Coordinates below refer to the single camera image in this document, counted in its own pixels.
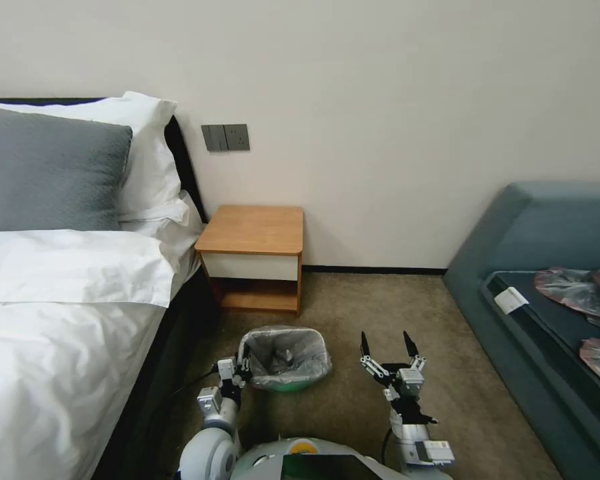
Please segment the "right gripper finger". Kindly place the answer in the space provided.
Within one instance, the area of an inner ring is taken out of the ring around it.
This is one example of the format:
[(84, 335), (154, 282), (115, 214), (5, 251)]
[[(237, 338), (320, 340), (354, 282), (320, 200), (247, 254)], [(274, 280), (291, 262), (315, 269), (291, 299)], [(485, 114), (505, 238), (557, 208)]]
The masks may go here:
[(403, 339), (410, 358), (409, 368), (422, 371), (426, 363), (426, 358), (420, 355), (416, 343), (406, 331), (403, 332)]
[(367, 336), (364, 331), (361, 332), (361, 343), (360, 343), (360, 364), (374, 378), (386, 378), (388, 377), (388, 371), (382, 367), (380, 363), (374, 360), (371, 356)]

